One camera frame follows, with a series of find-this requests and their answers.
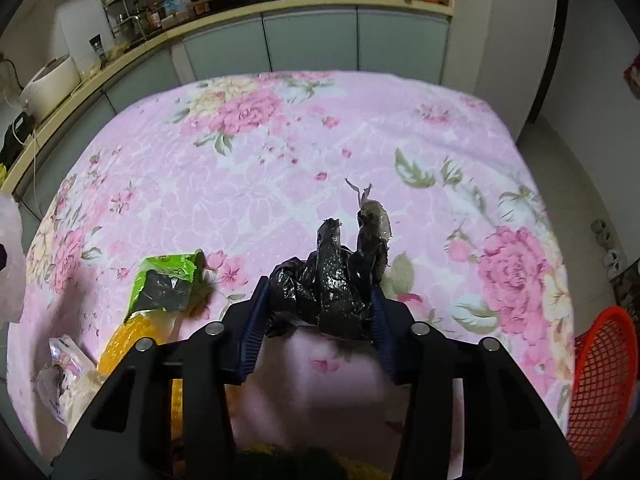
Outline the black plastic bag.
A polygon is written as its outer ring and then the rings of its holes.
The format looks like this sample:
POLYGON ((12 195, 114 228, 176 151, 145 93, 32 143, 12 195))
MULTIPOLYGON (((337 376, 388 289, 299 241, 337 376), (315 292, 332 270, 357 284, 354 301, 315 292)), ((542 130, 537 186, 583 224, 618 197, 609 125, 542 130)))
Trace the black plastic bag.
POLYGON ((370 185, 358 188, 357 247, 342 244, 341 221, 327 218, 317 231, 317 247, 305 260, 278 264, 269 277, 273 304, 266 335, 282 337, 298 324, 347 341, 372 338, 371 294, 381 284, 388 263, 392 225, 370 185))

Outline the white sneakers pair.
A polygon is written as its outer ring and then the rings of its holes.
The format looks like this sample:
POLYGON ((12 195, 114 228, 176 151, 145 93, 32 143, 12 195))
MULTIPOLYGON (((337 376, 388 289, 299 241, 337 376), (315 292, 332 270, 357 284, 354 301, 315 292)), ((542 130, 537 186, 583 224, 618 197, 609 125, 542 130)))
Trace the white sneakers pair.
POLYGON ((617 269, 620 269, 625 264, 626 257, 624 252, 620 248, 611 248, 609 249, 602 258, 602 264, 605 268, 612 268, 612 266, 616 266, 617 269))

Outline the pink floral tablecloth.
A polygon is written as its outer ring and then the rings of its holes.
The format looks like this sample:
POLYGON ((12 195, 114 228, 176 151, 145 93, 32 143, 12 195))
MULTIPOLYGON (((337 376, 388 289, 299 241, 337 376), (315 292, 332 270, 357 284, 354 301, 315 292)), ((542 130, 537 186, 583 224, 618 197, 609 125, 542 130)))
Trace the pink floral tablecloth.
POLYGON ((66 431, 39 399, 49 340, 99 359, 146 258, 201 250, 213 293, 186 338, 258 278, 316 246, 323 220, 357 238, 357 193, 390 217, 383 289, 447 336, 498 338, 560 426, 574 376, 567 273, 544 202, 484 101, 369 73, 264 73, 188 84, 114 113, 96 103, 32 191, 43 218, 27 253, 8 390, 36 449, 66 431))

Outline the red plastic mesh basket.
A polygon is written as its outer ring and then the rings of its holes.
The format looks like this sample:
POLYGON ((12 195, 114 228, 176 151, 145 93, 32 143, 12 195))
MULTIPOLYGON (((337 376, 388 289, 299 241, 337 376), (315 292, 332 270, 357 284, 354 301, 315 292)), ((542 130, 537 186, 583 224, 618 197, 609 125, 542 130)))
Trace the red plastic mesh basket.
POLYGON ((634 321, 621 307, 603 310, 575 339, 575 377, 567 441, 582 478, 591 476, 623 432, 638 372, 634 321))

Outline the green snack wrapper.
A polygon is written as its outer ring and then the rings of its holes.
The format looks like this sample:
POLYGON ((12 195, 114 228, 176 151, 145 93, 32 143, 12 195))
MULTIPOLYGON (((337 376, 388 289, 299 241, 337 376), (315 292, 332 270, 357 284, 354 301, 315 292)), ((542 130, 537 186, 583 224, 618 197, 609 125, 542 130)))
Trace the green snack wrapper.
POLYGON ((139 312, 190 313, 203 285, 204 252, 145 258, 134 278, 124 322, 139 312))

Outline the yellow corrugated sponge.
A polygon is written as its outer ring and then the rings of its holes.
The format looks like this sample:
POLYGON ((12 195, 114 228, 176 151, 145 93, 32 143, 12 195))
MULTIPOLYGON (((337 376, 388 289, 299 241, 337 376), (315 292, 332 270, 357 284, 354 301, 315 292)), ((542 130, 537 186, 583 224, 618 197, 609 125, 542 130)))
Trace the yellow corrugated sponge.
MULTIPOLYGON (((140 354, 149 349, 168 344, 175 333, 179 312, 164 309, 144 310, 131 313, 119 325, 102 352, 98 372, 111 376, 115 370, 140 360, 140 354)), ((171 439, 183 438, 183 380, 175 378, 171 383, 170 434, 171 439)))

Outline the white tissue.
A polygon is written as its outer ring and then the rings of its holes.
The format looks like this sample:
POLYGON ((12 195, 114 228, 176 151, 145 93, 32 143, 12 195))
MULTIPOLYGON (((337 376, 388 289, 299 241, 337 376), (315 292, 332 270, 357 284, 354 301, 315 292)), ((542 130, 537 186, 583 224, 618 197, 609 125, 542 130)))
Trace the white tissue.
POLYGON ((24 308, 26 259, 20 211, 11 195, 1 194, 0 214, 0 318, 1 323, 18 323, 24 308))

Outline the beige slippers pair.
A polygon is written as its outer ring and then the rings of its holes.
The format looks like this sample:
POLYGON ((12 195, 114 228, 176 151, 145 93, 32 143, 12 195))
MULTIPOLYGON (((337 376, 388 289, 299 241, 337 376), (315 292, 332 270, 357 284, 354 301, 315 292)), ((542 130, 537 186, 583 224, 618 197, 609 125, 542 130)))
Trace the beige slippers pair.
POLYGON ((597 244, 604 250, 610 250, 615 246, 615 237, 608 227, 608 222, 602 219, 593 220, 590 229, 596 237, 597 244))

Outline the kitchen counter cabinets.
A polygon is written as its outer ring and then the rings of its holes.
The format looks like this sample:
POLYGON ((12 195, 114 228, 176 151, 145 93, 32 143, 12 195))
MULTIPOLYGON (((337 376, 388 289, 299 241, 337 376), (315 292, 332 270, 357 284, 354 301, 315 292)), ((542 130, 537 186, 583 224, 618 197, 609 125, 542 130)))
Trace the kitchen counter cabinets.
POLYGON ((19 193, 70 129, 90 141, 130 104, 179 84, 266 70, 364 70, 442 80, 454 16, 404 0, 272 0, 179 25, 80 84, 36 129, 2 192, 19 193))

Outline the white rice cooker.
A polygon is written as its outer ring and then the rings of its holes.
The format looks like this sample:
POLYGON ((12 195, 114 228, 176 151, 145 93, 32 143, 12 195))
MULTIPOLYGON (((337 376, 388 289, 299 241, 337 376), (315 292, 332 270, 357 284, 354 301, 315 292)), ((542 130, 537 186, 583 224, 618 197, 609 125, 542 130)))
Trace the white rice cooker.
POLYGON ((21 92, 24 112, 41 124, 80 84, 73 58, 54 58, 35 74, 21 92))

